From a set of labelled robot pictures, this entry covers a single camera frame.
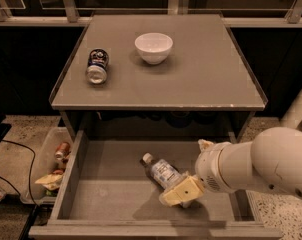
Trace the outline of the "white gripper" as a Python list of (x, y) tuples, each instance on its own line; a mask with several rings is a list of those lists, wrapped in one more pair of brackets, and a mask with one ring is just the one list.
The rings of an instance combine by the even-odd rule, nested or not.
[(204, 187), (216, 193), (234, 192), (223, 179), (219, 166), (222, 151), (230, 145), (230, 142), (213, 143), (199, 139), (198, 145), (200, 154), (195, 162), (195, 173), (200, 181), (191, 175), (183, 176), (159, 196), (159, 201), (163, 205), (168, 207), (187, 205), (204, 194)]

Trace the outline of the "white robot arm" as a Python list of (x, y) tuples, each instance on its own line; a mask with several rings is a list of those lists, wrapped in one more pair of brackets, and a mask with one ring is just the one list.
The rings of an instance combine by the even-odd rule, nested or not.
[(281, 120), (253, 141), (232, 144), (200, 139), (195, 174), (182, 178), (159, 196), (166, 206), (193, 201), (206, 191), (251, 190), (288, 194), (302, 200), (302, 89)]

